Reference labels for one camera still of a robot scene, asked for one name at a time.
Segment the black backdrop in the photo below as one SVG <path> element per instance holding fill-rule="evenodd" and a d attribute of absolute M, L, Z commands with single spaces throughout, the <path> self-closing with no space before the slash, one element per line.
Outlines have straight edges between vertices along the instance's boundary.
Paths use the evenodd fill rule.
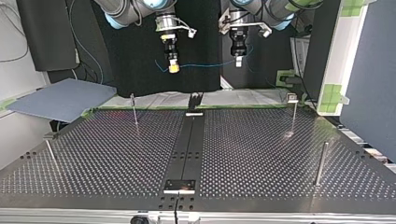
<path fill-rule="evenodd" d="M 92 7 L 104 37 L 118 94 L 129 97 L 161 91 L 216 91 L 219 89 L 220 68 L 181 68 L 178 74 L 163 73 L 155 60 L 166 68 L 163 43 L 155 32 L 155 14 L 146 17 L 143 25 L 114 30 L 104 13 L 92 2 Z M 179 33 L 177 43 L 180 64 L 221 63 L 218 19 L 219 1 L 179 0 L 177 16 L 198 30 L 194 39 L 187 31 Z"/>

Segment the perforated table surface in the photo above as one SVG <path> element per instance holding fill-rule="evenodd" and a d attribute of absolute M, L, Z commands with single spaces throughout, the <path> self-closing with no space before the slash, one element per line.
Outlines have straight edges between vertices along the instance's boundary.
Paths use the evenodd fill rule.
<path fill-rule="evenodd" d="M 396 177 L 310 110 L 100 110 L 0 172 L 0 207 L 396 215 Z M 323 172 L 315 184 L 324 143 Z M 163 194 L 194 180 L 193 195 Z"/>

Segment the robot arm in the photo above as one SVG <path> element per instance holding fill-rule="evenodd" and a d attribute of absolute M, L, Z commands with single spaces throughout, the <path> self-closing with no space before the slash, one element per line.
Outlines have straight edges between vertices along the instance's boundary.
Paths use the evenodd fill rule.
<path fill-rule="evenodd" d="M 230 7 L 219 21 L 220 32 L 230 32 L 233 41 L 231 54 L 235 57 L 236 66 L 242 66 L 242 59 L 247 55 L 246 40 L 248 27 L 260 26 L 260 35 L 268 37 L 272 29 L 283 30 L 300 9 L 315 9 L 321 0 L 304 0 L 298 5 L 296 0 L 230 0 Z M 259 22 L 249 22 L 248 15 L 255 16 Z"/>
<path fill-rule="evenodd" d="M 177 0 L 94 0 L 105 12 L 106 19 L 115 29 L 121 29 L 132 23 L 141 25 L 143 18 L 152 13 L 157 14 L 157 32 L 165 45 L 165 55 L 169 60 L 169 72 L 177 73 L 178 50 L 177 30 L 189 31 L 189 38 L 194 38 L 196 30 L 177 18 L 174 5 Z"/>

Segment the black bracket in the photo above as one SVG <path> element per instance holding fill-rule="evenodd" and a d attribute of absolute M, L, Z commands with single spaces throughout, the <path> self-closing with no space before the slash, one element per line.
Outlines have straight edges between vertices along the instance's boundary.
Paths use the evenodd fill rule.
<path fill-rule="evenodd" d="M 167 180 L 164 194 L 195 194 L 195 180 Z"/>

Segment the metal rod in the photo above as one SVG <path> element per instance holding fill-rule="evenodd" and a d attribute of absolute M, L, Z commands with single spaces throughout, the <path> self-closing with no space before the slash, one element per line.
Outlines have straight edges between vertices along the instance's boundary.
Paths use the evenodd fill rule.
<path fill-rule="evenodd" d="M 323 166 L 324 166 L 324 162 L 326 160 L 326 153 L 327 153 L 328 147 L 329 147 L 329 143 L 325 142 L 323 144 L 323 149 L 322 149 L 322 153 L 321 153 L 321 157 L 320 157 L 320 164 L 319 164 L 319 168 L 318 168 L 317 178 L 315 179 L 315 186 L 320 186 L 320 179 L 321 179 L 321 175 L 323 172 Z"/>
<path fill-rule="evenodd" d="M 46 140 L 46 143 L 47 143 L 47 147 L 49 149 L 50 156 L 52 157 L 53 160 L 55 160 L 55 154 L 53 154 L 52 147 L 50 145 L 50 140 Z"/>
<path fill-rule="evenodd" d="M 132 105 L 132 108 L 134 109 L 134 124 L 138 124 L 137 123 L 137 115 L 136 115 L 136 108 L 135 108 L 135 105 L 136 105 L 136 103 L 134 102 L 134 94 L 132 93 L 131 94 L 131 105 Z"/>
<path fill-rule="evenodd" d="M 294 104 L 293 122 L 294 122 L 294 120 L 296 119 L 297 104 L 298 104 L 298 103 L 295 103 L 295 104 Z"/>

